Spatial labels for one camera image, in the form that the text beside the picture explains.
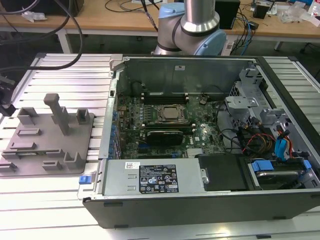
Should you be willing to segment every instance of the power cord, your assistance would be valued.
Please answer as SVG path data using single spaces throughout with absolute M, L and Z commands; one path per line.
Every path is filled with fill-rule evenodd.
M 40 2 L 40 0 L 34 0 L 33 3 L 31 3 L 30 6 L 19 10 L 19 11 L 4 11 L 4 12 L 0 12 L 0 15 L 17 15 L 17 14 L 23 14 L 31 9 L 33 9 L 38 3 Z
M 79 49 L 77 56 L 71 62 L 69 62 L 65 65 L 61 65 L 61 66 L 10 66 L 10 67 L 0 68 L 0 73 L 11 72 L 11 71 L 22 71 L 22 70 L 46 70 L 46 71 L 61 70 L 61 69 L 66 69 L 68 67 L 71 67 L 80 59 L 80 57 L 83 53 L 83 47 L 84 47 L 84 36 L 83 36 L 82 30 L 81 30 L 77 20 L 74 18 L 74 16 L 72 16 L 70 11 L 59 0 L 54 0 L 54 1 L 68 14 L 68 16 L 72 19 L 76 28 L 79 31 L 80 49 Z

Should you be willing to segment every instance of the blue plastic clip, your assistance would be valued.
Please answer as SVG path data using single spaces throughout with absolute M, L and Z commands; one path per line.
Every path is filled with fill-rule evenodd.
M 270 160 L 255 160 L 251 163 L 254 172 L 273 171 L 274 167 Z
M 287 149 L 287 141 L 284 138 L 278 138 L 275 141 L 274 154 L 282 160 L 282 162 L 287 161 L 285 158 L 285 151 Z
M 79 177 L 79 184 L 91 184 L 91 176 L 83 175 Z
M 308 160 L 303 160 L 303 164 L 307 170 L 311 169 L 311 164 Z

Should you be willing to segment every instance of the warning label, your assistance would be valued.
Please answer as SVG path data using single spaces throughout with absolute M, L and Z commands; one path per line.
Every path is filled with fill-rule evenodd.
M 176 165 L 139 166 L 139 180 L 142 194 L 179 192 Z

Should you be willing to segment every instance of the aluminum extrusion table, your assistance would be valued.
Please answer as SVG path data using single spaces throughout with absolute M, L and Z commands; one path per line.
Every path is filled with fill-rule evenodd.
M 33 65 L 58 66 L 74 57 L 72 54 L 47 54 L 43 58 L 36 58 Z M 85 107 L 95 114 L 85 173 L 94 171 L 98 164 L 111 79 L 109 60 L 109 54 L 84 54 L 79 62 L 68 69 L 28 71 L 21 80 L 15 101 L 17 108 L 33 106 L 38 113 L 49 113 L 43 97 L 48 92 L 59 93 L 60 104 L 66 106 L 69 113 Z M 320 108 L 317 106 L 320 99 L 319 84 L 299 62 L 292 62 L 286 57 L 266 57 L 266 60 L 320 132 Z M 1 118 L 0 151 L 6 148 L 19 124 L 17 113 Z M 315 240 L 320 235 L 320 207 L 289 220 L 103 229 L 79 200 L 78 180 L 78 175 L 1 178 L 0 238 L 194 240 L 223 237 L 257 239 L 257 235 L 270 235 L 272 239 Z M 81 188 L 83 186 L 86 191 L 93 189 L 90 184 Z

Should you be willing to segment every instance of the grey vertical post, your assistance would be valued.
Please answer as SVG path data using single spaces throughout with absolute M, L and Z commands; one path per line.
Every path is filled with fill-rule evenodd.
M 59 105 L 59 95 L 57 93 L 47 93 L 43 100 L 48 105 L 54 115 L 56 123 L 59 125 L 63 135 L 68 135 L 69 125 L 68 118 L 64 115 Z

